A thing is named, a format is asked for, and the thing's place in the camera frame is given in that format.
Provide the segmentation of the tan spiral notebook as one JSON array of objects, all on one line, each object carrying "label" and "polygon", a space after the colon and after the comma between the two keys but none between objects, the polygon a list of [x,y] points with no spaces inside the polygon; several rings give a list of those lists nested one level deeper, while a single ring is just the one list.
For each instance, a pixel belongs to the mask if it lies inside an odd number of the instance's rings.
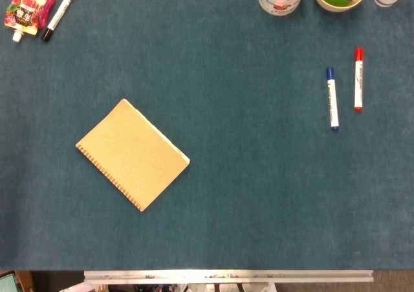
[{"label": "tan spiral notebook", "polygon": [[76,147],[139,211],[147,209],[190,164],[124,98]]}]

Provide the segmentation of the red fruit jelly pouch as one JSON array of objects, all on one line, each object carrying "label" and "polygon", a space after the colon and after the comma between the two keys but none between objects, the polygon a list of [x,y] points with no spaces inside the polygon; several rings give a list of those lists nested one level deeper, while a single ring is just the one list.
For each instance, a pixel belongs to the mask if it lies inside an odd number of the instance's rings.
[{"label": "red fruit jelly pouch", "polygon": [[5,26],[14,30],[12,41],[18,43],[25,34],[35,36],[46,26],[56,0],[12,0],[5,12]]}]

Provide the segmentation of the white marker with red cap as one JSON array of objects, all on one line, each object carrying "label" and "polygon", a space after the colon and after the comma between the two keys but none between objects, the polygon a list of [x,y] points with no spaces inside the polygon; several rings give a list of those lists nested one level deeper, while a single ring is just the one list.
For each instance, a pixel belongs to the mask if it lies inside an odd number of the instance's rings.
[{"label": "white marker with red cap", "polygon": [[361,112],[363,110],[363,62],[364,49],[359,47],[355,53],[354,69],[354,110]]}]

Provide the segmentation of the blue felt table cloth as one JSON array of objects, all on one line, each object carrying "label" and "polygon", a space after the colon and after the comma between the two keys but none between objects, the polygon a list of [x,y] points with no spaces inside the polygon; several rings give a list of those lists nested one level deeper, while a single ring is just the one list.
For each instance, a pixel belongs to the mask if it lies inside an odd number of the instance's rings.
[{"label": "blue felt table cloth", "polygon": [[[414,0],[74,0],[19,43],[10,2],[0,268],[414,269]],[[76,149],[123,98],[190,159],[144,211]]]}]

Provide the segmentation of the white marker with blue cap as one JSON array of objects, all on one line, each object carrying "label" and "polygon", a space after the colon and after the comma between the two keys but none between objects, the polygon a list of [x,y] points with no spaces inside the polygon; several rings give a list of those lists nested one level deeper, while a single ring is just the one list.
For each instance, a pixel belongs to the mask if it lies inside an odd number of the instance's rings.
[{"label": "white marker with blue cap", "polygon": [[338,106],[336,98],[336,82],[335,82],[335,73],[333,67],[328,67],[326,70],[327,74],[327,93],[328,93],[328,103],[329,103],[329,117],[330,125],[333,131],[339,130],[339,116],[338,116]]}]

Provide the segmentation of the white marker with black cap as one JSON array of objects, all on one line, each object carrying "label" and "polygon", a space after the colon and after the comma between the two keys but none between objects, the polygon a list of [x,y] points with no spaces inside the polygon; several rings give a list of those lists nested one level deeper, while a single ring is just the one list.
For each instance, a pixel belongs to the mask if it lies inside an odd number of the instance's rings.
[{"label": "white marker with black cap", "polygon": [[56,13],[53,15],[52,19],[50,20],[49,24],[47,25],[47,29],[44,31],[41,39],[44,42],[48,42],[50,37],[53,35],[58,23],[61,21],[62,17],[64,16],[66,10],[70,6],[73,0],[63,0],[57,9]]}]

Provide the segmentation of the aluminium profile rail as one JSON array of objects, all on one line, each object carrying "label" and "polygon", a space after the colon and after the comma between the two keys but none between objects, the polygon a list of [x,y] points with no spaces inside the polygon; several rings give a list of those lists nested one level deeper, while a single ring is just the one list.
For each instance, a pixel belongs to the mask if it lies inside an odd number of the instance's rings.
[{"label": "aluminium profile rail", "polygon": [[171,269],[86,271],[94,284],[337,283],[373,282],[372,270]]}]

